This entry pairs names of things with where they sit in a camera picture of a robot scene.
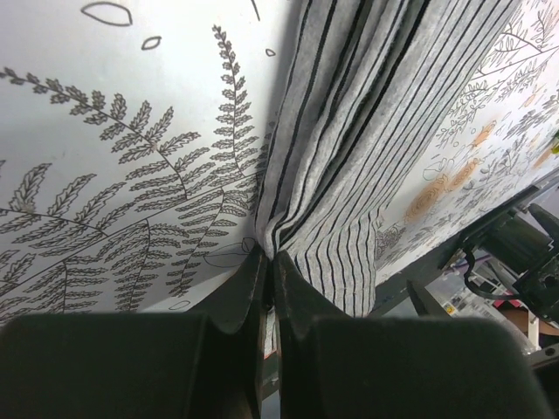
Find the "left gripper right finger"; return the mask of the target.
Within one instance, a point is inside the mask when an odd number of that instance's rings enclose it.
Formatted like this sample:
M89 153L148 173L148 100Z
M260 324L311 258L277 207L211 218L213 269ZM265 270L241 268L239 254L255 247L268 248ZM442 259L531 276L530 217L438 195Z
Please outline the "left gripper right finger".
M555 404L487 319L353 318L273 261L285 418L551 418Z

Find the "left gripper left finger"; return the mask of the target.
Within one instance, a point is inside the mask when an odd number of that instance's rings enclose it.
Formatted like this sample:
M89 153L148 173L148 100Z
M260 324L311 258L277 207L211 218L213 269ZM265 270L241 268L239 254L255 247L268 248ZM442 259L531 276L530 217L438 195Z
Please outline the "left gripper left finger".
M258 418L267 259L185 313L36 314L1 331L4 418Z

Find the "grey striped boxer underwear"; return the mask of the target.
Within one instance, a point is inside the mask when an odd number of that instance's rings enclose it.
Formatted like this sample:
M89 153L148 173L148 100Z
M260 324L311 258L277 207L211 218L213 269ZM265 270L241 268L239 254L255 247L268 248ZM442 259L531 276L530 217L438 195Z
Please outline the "grey striped boxer underwear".
M518 6L302 2L255 216L266 255L368 314L376 220Z

